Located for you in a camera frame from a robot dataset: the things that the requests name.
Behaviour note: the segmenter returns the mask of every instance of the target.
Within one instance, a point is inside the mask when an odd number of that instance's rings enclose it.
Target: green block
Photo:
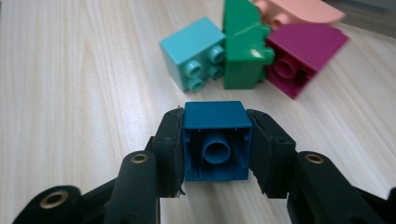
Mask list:
[[[271,29],[262,25],[259,10],[248,0],[225,0],[224,89],[253,89],[265,79],[264,66],[274,61],[274,50],[264,46]]]

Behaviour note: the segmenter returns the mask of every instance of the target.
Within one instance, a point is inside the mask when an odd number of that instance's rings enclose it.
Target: screw hole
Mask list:
[[[57,207],[64,203],[68,197],[69,193],[67,193],[66,190],[56,190],[41,200],[40,207],[44,209],[51,209]]]

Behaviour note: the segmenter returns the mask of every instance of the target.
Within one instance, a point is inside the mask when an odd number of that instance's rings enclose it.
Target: lego duplo block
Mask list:
[[[270,31],[268,26],[261,25],[258,10],[248,0],[225,1],[224,89],[252,89],[264,80],[262,67],[274,60],[274,51],[264,46]]]
[[[294,99],[347,41],[327,24],[282,25],[267,38],[276,53],[274,64],[266,68],[267,79]]]
[[[187,181],[246,180],[253,125],[241,102],[189,102],[183,119]]]
[[[224,38],[203,17],[160,42],[168,72],[183,91],[198,91],[209,77],[223,75]]]
[[[262,23],[276,30],[282,24],[327,23],[335,24],[345,14],[320,0],[255,0],[262,15]]]

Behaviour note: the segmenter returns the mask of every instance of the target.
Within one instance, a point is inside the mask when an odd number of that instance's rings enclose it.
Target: block stud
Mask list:
[[[187,81],[190,91],[199,91],[204,86],[204,82],[198,77],[192,77]]]
[[[208,58],[212,63],[221,63],[224,60],[224,48],[219,45],[214,46],[209,51]]]
[[[276,74],[285,79],[292,79],[297,75],[299,64],[289,55],[279,57],[274,63]]]
[[[198,77],[202,72],[202,66],[198,61],[191,60],[186,64],[184,72],[187,77]]]
[[[212,164],[224,163],[230,158],[231,150],[221,133],[208,133],[204,139],[203,158]]]

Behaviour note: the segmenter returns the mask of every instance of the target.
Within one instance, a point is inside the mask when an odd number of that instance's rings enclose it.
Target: magenta block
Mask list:
[[[284,24],[272,32],[266,46],[275,51],[267,79],[294,99],[348,37],[328,24]]]

